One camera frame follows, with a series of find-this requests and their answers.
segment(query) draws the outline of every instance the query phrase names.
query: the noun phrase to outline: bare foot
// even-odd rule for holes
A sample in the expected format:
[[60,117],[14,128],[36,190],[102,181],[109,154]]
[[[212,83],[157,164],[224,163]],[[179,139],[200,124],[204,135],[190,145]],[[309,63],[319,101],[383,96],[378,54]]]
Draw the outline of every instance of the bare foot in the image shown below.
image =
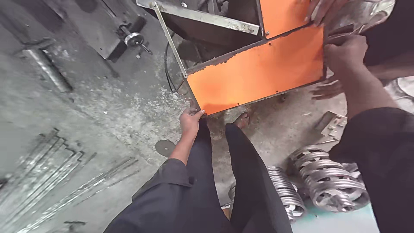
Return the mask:
[[250,116],[247,112],[242,113],[237,119],[233,122],[233,124],[237,125],[240,129],[248,126],[250,122]]

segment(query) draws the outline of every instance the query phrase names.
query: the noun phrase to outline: rusty metal edge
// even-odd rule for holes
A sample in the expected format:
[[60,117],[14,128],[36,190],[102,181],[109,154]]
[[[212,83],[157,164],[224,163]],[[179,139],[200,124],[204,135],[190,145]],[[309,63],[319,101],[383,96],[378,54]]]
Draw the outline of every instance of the rusty metal edge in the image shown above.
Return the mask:
[[198,65],[196,65],[196,66],[193,66],[193,67],[191,67],[191,68],[186,69],[187,74],[188,74],[188,75],[194,74],[194,73],[195,73],[195,72],[197,72],[197,71],[203,70],[203,69],[204,69],[204,68],[206,68],[207,66],[211,66],[211,65],[214,65],[214,66],[215,66],[215,65],[218,65],[218,64],[220,64],[220,63],[226,63],[226,62],[227,62],[230,58],[232,58],[232,57],[233,57],[233,56],[235,56],[236,54],[239,54],[239,53],[241,53],[241,52],[243,52],[243,51],[246,51],[246,50],[248,50],[248,49],[251,49],[251,48],[254,48],[254,47],[257,47],[257,46],[263,45],[263,44],[265,44],[265,43],[267,43],[267,42],[270,42],[270,41],[272,41],[272,40],[276,40],[277,38],[280,38],[280,37],[283,37],[283,36],[288,36],[289,34],[291,34],[291,33],[293,33],[293,32],[296,32],[296,31],[298,31],[298,30],[300,30],[300,29],[303,29],[303,28],[309,27],[310,25],[312,25],[312,23],[308,23],[308,24],[303,25],[303,26],[301,26],[301,27],[297,27],[297,28],[295,28],[295,29],[292,29],[292,30],[290,30],[290,31],[288,31],[288,32],[285,32],[285,33],[283,33],[283,34],[280,34],[280,35],[274,36],[274,37],[269,38],[269,39],[262,39],[261,41],[258,41],[258,42],[256,42],[256,43],[249,44],[249,45],[247,45],[247,46],[244,46],[243,48],[240,48],[240,49],[234,50],[234,51],[232,51],[232,52],[230,52],[230,53],[227,53],[227,54],[221,55],[221,56],[219,56],[219,57],[213,58],[213,59],[211,59],[211,60],[209,60],[209,61],[206,61],[206,62],[200,63],[200,64],[198,64]]

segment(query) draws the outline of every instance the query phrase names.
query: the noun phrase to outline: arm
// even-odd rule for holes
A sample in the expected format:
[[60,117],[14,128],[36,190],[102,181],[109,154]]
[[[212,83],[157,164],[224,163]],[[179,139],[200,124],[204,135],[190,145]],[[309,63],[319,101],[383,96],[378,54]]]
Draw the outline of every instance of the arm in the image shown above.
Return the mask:
[[414,51],[396,56],[380,65],[370,66],[368,69],[380,80],[414,76]]
[[414,115],[396,108],[381,83],[362,64],[363,36],[326,47],[338,75],[350,120],[330,158],[357,163],[381,233],[413,232]]
[[[406,52],[396,56],[380,65],[368,66],[368,70],[378,78],[383,86],[390,81],[400,78],[414,76],[414,51]],[[311,91],[314,100],[324,100],[335,97],[344,92],[342,83],[338,81],[337,75],[334,75],[322,82],[323,85],[316,87]]]
[[341,82],[348,117],[379,107],[397,107],[382,83],[363,64],[368,46],[364,36],[352,36],[342,46],[325,46],[328,67]]
[[188,156],[198,132],[198,121],[204,114],[204,110],[186,109],[180,116],[182,134],[180,141],[168,159],[178,159],[187,165]]
[[187,174],[187,159],[203,113],[196,109],[184,110],[180,116],[183,133],[176,148],[104,233],[171,232],[176,224],[180,224],[177,216],[186,191],[192,187]]

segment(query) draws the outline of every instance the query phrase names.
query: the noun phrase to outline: orange metal panel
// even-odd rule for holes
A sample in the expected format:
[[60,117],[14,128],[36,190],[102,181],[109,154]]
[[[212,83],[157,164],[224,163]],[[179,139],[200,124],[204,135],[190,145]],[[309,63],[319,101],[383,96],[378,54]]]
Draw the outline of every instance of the orange metal panel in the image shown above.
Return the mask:
[[323,28],[307,27],[188,76],[207,114],[259,100],[323,76]]
[[307,24],[306,12],[310,0],[260,0],[266,38]]

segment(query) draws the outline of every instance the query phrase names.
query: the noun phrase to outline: finger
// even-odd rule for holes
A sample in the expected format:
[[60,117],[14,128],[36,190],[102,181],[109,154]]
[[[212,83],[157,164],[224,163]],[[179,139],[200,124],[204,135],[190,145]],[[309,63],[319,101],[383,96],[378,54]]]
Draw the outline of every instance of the finger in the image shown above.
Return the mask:
[[308,7],[308,12],[306,13],[306,17],[305,17],[305,21],[308,21],[311,16],[312,13],[315,11],[316,6],[318,5],[318,3],[320,2],[320,0],[311,0],[309,7]]
[[311,91],[311,94],[313,95],[333,95],[333,94],[341,94],[342,88],[337,88],[337,89],[321,89],[321,90],[313,90]]
[[319,86],[316,87],[316,90],[337,90],[337,89],[341,89],[342,85],[340,82],[336,82],[330,85],[324,85],[324,86]]
[[363,44],[366,43],[366,37],[362,35],[349,35],[344,45]]
[[338,81],[338,76],[337,75],[333,75],[330,78],[326,79],[325,81],[322,81],[322,84],[330,84],[333,83],[335,81]]
[[325,25],[329,24],[333,18],[338,14],[339,10],[348,2],[348,0],[336,0],[323,19]]
[[318,9],[318,13],[316,14],[316,17],[313,19],[313,22],[315,23],[315,25],[320,25],[324,16],[326,15],[326,13],[328,12],[328,10],[330,10],[330,7],[332,6],[332,4],[335,2],[335,0],[324,0],[321,4],[320,7]]
[[324,49],[325,56],[328,57],[329,59],[330,54],[335,53],[335,51],[338,49],[338,46],[334,44],[327,44],[323,47],[323,49]]
[[194,117],[195,118],[197,118],[197,120],[200,120],[200,118],[201,118],[201,116],[205,113],[206,111],[203,109],[203,110],[200,110],[200,111],[198,111],[198,113],[196,113],[195,115],[194,115]]
[[331,95],[321,95],[321,96],[314,96],[312,97],[313,100],[326,100],[326,99],[330,99],[333,98],[337,95],[339,95],[340,93],[337,94],[331,94]]
[[187,108],[183,111],[183,114],[191,115],[192,113],[196,113],[197,109],[195,108]]
[[195,108],[190,108],[190,113],[189,113],[189,115],[190,115],[190,116],[194,116],[197,112],[198,112],[198,110],[197,110],[197,109],[195,109]]

